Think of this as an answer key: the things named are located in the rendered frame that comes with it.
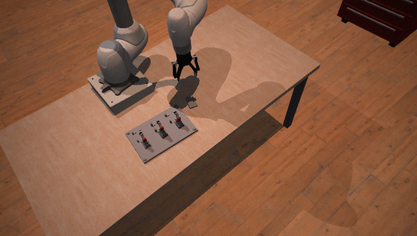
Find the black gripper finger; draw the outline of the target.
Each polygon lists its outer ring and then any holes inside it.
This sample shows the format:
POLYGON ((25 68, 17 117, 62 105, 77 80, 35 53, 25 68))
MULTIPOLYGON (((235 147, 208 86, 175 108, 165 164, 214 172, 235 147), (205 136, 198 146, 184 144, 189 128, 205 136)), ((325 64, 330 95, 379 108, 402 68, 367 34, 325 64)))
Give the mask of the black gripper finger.
POLYGON ((178 70, 176 68, 177 66, 177 61, 176 62, 172 62, 173 65, 173 77, 177 78, 179 85, 181 86, 181 81, 180 81, 180 75, 181 75, 181 71, 183 69, 184 66, 184 62, 182 62, 181 66, 179 65, 178 70))
POLYGON ((197 56, 196 55, 194 55, 194 56, 192 56, 192 59, 194 60, 194 62, 195 62, 195 65, 196 65, 196 68, 192 65, 192 63, 190 63, 189 61, 187 61, 187 63, 188 63, 188 65, 193 69, 193 72, 194 72, 194 79, 197 81, 197 71, 199 71, 200 70, 200 68, 199 68, 199 65, 198 65, 198 62, 197 62, 197 56))

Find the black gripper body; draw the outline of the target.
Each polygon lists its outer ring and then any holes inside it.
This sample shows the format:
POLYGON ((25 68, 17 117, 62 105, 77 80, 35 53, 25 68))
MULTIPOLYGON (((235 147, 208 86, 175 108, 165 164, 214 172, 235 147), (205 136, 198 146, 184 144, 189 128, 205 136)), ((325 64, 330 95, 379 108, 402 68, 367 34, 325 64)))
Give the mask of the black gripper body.
POLYGON ((181 66, 182 62, 184 62, 184 66, 187 66, 187 61, 191 62, 192 61, 192 56, 191 56, 191 51, 188 54, 185 55, 179 55, 176 54, 177 56, 177 64, 179 64, 181 66))

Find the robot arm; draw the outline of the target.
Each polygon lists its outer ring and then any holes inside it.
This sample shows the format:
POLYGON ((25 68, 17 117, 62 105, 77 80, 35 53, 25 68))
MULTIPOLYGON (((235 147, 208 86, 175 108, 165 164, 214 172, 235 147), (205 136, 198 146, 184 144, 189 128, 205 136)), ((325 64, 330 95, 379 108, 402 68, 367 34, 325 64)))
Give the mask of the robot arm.
MULTIPOLYGON (((169 11, 167 27, 176 54, 191 51, 190 37, 203 19, 207 0, 170 0, 176 8, 169 11)), ((133 60, 148 42, 146 28, 132 18, 127 0, 107 0, 115 24, 114 40, 102 42, 97 49, 97 61, 103 78, 99 83, 103 92, 111 90, 116 96, 139 81, 130 73, 133 60)))

